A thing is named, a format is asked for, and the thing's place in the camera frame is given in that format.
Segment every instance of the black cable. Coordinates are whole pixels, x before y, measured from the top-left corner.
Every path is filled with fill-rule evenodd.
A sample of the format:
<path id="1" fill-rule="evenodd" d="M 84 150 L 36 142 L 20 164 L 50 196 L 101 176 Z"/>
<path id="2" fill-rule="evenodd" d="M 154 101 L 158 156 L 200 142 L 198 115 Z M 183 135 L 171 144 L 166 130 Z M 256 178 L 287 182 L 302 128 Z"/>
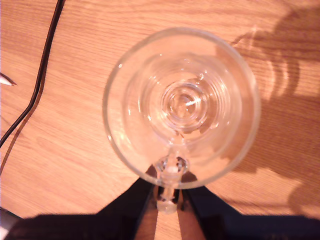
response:
<path id="1" fill-rule="evenodd" d="M 36 77 L 34 91 L 33 91 L 30 103 L 26 107 L 26 109 L 23 111 L 23 113 L 17 118 L 17 120 L 11 125 L 11 127 L 8 129 L 8 131 L 6 131 L 6 133 L 3 135 L 3 137 L 0 140 L 0 148 L 5 143 L 5 141 L 10 136 L 10 134 L 20 124 L 20 122 L 31 111 L 31 109 L 33 108 L 33 106 L 34 106 L 34 104 L 36 102 L 36 99 L 37 99 L 37 96 L 38 96 L 38 93 L 39 93 L 39 90 L 40 90 L 41 83 L 42 83 L 42 81 L 45 80 L 46 70 L 47 70 L 47 63 L 48 63 L 48 59 L 49 59 L 52 40 L 54 38 L 54 34 L 55 34 L 55 31 L 56 31 L 56 27 L 57 27 L 57 24 L 58 24 L 58 20 L 59 20 L 60 14 L 61 14 L 62 9 L 64 7 L 64 3 L 65 3 L 65 0 L 58 0 L 57 3 L 56 3 L 54 14 L 53 14 L 53 17 L 52 17 L 52 20 L 51 20 L 51 24 L 50 24 L 50 28 L 49 28 L 48 34 L 46 36 L 44 49 L 43 49 L 43 53 L 42 53 L 42 57 L 41 57 L 41 61 L 40 61 L 39 70 L 38 70 L 38 75 Z"/>

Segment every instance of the clear glass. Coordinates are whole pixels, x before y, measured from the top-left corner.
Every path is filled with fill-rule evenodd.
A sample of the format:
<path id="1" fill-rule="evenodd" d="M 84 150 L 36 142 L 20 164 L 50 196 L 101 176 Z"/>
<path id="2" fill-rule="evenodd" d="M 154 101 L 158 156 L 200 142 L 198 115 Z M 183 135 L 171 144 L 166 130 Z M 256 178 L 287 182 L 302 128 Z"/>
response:
<path id="1" fill-rule="evenodd" d="M 108 139 L 146 181 L 203 186 L 232 170 L 260 119 L 255 77 L 222 39 L 196 29 L 155 33 L 118 61 L 103 96 Z M 156 171 L 146 171 L 154 166 Z"/>

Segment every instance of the wooden table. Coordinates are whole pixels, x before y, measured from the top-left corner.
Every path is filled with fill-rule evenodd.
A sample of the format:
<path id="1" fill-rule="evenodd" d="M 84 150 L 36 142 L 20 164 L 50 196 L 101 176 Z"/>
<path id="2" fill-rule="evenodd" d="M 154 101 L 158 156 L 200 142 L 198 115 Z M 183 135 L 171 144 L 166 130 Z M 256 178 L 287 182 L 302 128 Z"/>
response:
<path id="1" fill-rule="evenodd" d="M 3 0 L 1 135 L 29 103 L 56 0 Z M 95 213 L 137 176 L 115 155 L 102 96 L 117 60 L 146 36 L 192 27 L 225 39 L 259 84 L 260 128 L 247 157 L 208 185 L 244 214 L 320 217 L 320 0 L 66 0 L 42 97 L 1 148 L 1 206 L 21 217 Z M 156 239 L 179 239 L 159 215 Z"/>

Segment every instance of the table surface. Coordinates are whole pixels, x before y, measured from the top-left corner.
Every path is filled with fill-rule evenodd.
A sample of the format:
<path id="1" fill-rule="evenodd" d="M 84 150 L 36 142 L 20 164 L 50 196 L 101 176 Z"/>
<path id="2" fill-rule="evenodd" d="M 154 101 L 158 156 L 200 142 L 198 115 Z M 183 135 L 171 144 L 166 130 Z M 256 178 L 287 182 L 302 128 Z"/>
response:
<path id="1" fill-rule="evenodd" d="M 30 101 L 55 6 L 1 2 L 1 72 L 17 83 L 1 86 L 1 135 Z M 137 179 L 108 142 L 103 92 L 128 49 L 172 27 L 226 40 L 259 85 L 251 150 L 207 187 L 244 214 L 320 217 L 320 0 L 66 0 L 41 99 L 1 148 L 3 208 L 95 213 Z M 169 236 L 181 238 L 178 217 L 160 214 L 155 237 Z"/>

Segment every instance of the wood grain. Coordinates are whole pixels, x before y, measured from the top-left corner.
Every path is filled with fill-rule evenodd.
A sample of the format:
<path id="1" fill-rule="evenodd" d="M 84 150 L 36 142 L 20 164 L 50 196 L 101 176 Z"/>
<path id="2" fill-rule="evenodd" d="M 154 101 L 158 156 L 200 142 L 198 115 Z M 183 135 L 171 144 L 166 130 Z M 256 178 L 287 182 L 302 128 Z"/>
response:
<path id="1" fill-rule="evenodd" d="M 1 86 L 2 135 L 28 105 L 55 5 L 1 2 L 1 72 L 17 83 Z M 208 187 L 244 214 L 320 217 L 320 0 L 66 0 L 40 102 L 9 154 L 17 131 L 1 148 L 3 208 L 21 217 L 94 213 L 134 182 L 107 141 L 104 87 L 130 47 L 172 27 L 234 45 L 259 84 L 256 141 Z M 156 237 L 178 238 L 176 220 L 160 220 Z"/>

